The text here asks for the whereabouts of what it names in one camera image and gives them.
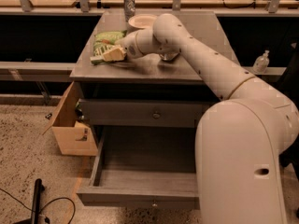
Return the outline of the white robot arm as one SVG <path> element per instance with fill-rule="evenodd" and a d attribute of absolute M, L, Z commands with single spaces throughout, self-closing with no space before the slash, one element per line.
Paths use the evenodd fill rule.
<path fill-rule="evenodd" d="M 278 156 L 298 136 L 292 100 L 197 40 L 172 14 L 117 44 L 131 59 L 180 54 L 219 98 L 195 136 L 202 223 L 288 224 Z"/>

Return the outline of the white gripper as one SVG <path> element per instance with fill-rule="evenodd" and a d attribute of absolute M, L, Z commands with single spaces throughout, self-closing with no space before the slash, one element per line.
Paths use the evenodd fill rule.
<path fill-rule="evenodd" d="M 103 60 L 105 62 L 118 62 L 123 61 L 127 55 L 128 59 L 136 59 L 141 57 L 141 52 L 139 51 L 135 35 L 127 35 L 126 37 L 119 39 L 115 42 L 116 45 L 108 48 L 103 54 Z"/>

